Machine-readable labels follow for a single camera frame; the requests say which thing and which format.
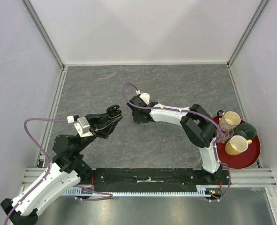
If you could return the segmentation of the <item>black earbud charging case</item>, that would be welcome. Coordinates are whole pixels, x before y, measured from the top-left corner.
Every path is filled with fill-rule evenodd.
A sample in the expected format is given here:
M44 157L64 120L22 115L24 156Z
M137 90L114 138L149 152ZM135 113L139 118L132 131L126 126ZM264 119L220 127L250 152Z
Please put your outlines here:
M120 110L119 105L112 105L106 109L106 114L108 118L114 119L122 115L122 111Z

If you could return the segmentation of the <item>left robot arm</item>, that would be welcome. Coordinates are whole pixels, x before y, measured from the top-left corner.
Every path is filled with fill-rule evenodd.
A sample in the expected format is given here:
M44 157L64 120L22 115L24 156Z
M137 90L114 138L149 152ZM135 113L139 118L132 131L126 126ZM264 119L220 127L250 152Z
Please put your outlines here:
M43 173L17 197L1 202L7 215L4 223L34 225L66 190L79 183L87 184L91 179L91 168L84 162L81 151L96 138L108 138L122 118L122 111L114 105L106 113L61 119L61 122L73 123L77 134L57 136L53 146L56 155L53 159L45 157L47 168Z

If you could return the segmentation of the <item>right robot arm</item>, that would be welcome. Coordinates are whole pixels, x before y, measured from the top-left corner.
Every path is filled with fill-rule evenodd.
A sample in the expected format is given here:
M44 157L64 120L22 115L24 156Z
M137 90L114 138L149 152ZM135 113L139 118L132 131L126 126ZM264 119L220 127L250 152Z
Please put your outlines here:
M220 161L216 150L217 123L198 104L177 108L151 102L149 94L142 93L127 101L136 123L166 122L181 126L189 141L198 147L201 158L203 179L215 184L220 179Z

